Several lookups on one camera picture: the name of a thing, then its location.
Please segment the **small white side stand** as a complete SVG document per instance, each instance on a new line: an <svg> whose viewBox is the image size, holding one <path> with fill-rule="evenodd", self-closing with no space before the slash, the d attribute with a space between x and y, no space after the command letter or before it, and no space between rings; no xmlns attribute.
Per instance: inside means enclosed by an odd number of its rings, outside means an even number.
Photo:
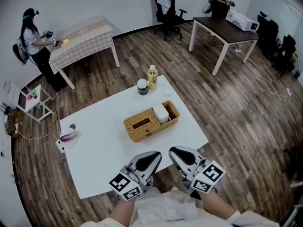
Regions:
<svg viewBox="0 0 303 227"><path fill-rule="evenodd" d="M4 92L7 94L10 106L20 110L38 123L54 114L54 111L47 105L53 101L47 91L39 84L34 89L26 87L27 92L22 91L12 82L5 82Z"/></svg>

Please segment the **yellow tea bottle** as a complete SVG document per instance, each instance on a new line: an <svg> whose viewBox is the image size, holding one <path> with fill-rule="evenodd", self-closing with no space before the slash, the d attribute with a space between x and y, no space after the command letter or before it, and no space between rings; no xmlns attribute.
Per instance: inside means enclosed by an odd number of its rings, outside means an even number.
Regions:
<svg viewBox="0 0 303 227"><path fill-rule="evenodd" d="M158 70L155 65L150 65L148 69L149 90L156 90L158 85Z"/></svg>

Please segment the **dark top white leg table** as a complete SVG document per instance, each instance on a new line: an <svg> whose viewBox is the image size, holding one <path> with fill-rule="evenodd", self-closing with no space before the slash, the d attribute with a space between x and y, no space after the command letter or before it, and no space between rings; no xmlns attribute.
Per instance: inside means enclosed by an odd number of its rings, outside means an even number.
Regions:
<svg viewBox="0 0 303 227"><path fill-rule="evenodd" d="M226 21L225 19L217 19L212 17L195 17L193 18L193 20L194 23L193 23L193 29L191 33L190 45L188 50L189 52L193 51L198 27L201 27L207 30L209 33L214 34L214 36L223 43L223 49L220 53L218 61L212 72L213 76L216 76L225 58L225 55L231 45L252 42L248 52L246 53L242 61L243 63L246 63L255 45L257 44L258 41L257 33L250 31L244 32L239 28L237 28L232 23Z"/></svg>

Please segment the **wicker basket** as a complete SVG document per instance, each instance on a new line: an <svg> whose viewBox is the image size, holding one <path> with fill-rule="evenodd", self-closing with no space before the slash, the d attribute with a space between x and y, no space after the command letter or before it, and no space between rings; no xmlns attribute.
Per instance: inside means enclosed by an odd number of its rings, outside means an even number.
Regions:
<svg viewBox="0 0 303 227"><path fill-rule="evenodd" d="M161 124L151 108L135 114L123 121L126 132L133 142L140 142L178 122L180 113L173 102L168 100L163 102L162 105L169 114L169 118L166 123Z"/></svg>

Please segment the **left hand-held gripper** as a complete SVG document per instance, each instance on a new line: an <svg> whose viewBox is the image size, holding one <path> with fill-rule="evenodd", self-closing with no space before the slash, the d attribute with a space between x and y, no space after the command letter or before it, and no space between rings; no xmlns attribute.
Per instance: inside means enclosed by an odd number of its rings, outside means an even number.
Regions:
<svg viewBox="0 0 303 227"><path fill-rule="evenodd" d="M162 155L158 151L136 155L108 185L124 201L132 200L153 186L152 175L158 169L161 160Z"/></svg>

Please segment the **white plug adapter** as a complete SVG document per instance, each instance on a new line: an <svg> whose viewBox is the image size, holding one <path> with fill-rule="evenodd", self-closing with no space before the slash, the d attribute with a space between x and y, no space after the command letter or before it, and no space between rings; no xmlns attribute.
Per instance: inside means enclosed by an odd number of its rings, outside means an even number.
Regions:
<svg viewBox="0 0 303 227"><path fill-rule="evenodd" d="M61 153L65 153L65 143L64 142L62 142L60 139L58 139L57 141L56 141L56 145L57 145L57 147L58 147L58 149L59 149L59 151L61 152Z"/></svg>

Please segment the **person's left forearm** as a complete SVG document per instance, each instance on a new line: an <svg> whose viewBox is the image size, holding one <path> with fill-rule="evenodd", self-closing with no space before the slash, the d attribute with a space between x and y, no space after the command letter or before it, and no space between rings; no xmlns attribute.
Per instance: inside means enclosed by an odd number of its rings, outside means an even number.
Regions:
<svg viewBox="0 0 303 227"><path fill-rule="evenodd" d="M125 227L129 227L134 211L136 198L129 201L120 201L110 214L110 218L117 221Z"/></svg>

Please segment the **white box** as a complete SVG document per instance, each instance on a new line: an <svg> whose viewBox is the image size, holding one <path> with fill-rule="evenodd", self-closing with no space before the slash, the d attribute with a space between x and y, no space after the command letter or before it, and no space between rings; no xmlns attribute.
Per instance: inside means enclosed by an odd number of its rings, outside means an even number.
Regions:
<svg viewBox="0 0 303 227"><path fill-rule="evenodd" d="M165 124L169 121L169 113L163 104L157 104L153 106L152 110L160 124Z"/></svg>

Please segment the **person's right forearm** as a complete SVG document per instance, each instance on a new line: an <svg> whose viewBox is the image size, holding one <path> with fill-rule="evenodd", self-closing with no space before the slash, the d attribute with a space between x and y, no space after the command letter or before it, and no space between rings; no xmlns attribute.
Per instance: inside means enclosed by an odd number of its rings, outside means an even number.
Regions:
<svg viewBox="0 0 303 227"><path fill-rule="evenodd" d="M215 191L199 193L204 209L221 219L234 221L241 214L230 204L224 201Z"/></svg>

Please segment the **purple eggplant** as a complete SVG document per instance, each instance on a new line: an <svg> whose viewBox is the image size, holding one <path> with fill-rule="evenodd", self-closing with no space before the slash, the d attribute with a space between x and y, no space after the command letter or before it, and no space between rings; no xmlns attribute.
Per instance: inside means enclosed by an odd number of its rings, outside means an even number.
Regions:
<svg viewBox="0 0 303 227"><path fill-rule="evenodd" d="M66 142L69 142L69 141L72 141L72 140L76 139L77 136L78 136L78 131L73 131L73 132L71 132L69 134L65 134L65 135L61 136L59 138L59 140L61 142L66 143Z"/></svg>

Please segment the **dark jar with white lid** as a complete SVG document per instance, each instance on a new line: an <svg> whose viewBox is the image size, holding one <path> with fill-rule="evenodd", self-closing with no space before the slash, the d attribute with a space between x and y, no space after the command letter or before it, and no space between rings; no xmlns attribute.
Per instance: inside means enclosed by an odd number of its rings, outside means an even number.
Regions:
<svg viewBox="0 0 303 227"><path fill-rule="evenodd" d="M146 95L149 92L149 84L145 79L137 81L137 91L140 95Z"/></svg>

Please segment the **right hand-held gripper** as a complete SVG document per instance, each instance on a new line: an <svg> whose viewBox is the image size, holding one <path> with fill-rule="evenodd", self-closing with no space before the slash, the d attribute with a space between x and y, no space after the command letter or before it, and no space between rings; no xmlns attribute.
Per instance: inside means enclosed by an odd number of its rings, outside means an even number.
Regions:
<svg viewBox="0 0 303 227"><path fill-rule="evenodd" d="M193 148L171 147L169 157L175 167L186 175L182 183L187 189L208 194L226 173L216 161L208 160Z"/></svg>

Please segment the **cardboard box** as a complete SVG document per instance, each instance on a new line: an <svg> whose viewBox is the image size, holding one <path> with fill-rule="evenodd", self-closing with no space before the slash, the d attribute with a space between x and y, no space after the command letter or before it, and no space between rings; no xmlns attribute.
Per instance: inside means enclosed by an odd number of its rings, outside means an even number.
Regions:
<svg viewBox="0 0 303 227"><path fill-rule="evenodd" d="M5 133L13 139L17 137L15 133L15 124L18 123L19 111L17 109L10 109L7 120L4 123Z"/></svg>

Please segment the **black office chair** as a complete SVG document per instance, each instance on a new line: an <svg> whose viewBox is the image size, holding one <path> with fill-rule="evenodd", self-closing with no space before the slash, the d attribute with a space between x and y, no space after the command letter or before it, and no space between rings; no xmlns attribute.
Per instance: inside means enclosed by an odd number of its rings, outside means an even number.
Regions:
<svg viewBox="0 0 303 227"><path fill-rule="evenodd" d="M158 23L162 23L159 28L154 29L156 34L158 31L164 33L164 41L167 40L167 37L170 32L173 32L179 35L179 38L182 39L182 34L180 32L179 25L185 23L185 19L182 17L184 13L187 13L185 10L180 9L180 15L176 14L175 0L171 0L171 7L168 10L167 14L162 13L161 5L157 3L157 0L154 0L157 6L156 10L156 19Z"/></svg>
<svg viewBox="0 0 303 227"><path fill-rule="evenodd" d="M279 32L278 24L266 19L267 15L260 11L257 19L259 28L257 34L259 36L258 44L262 53L268 58L273 59L277 51L277 35Z"/></svg>
<svg viewBox="0 0 303 227"><path fill-rule="evenodd" d="M272 66L279 71L280 76L283 76L294 69L292 57L296 51L295 46L296 42L292 36L284 36L282 45L277 51L277 55L274 58L274 64Z"/></svg>

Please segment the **white metal rack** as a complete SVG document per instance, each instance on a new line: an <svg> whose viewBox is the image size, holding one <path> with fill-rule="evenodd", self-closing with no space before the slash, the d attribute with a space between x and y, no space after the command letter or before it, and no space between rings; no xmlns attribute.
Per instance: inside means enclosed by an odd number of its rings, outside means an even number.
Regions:
<svg viewBox="0 0 303 227"><path fill-rule="evenodd" d="M293 207L290 209L281 227L303 227L303 181L290 184L293 197Z"/></svg>

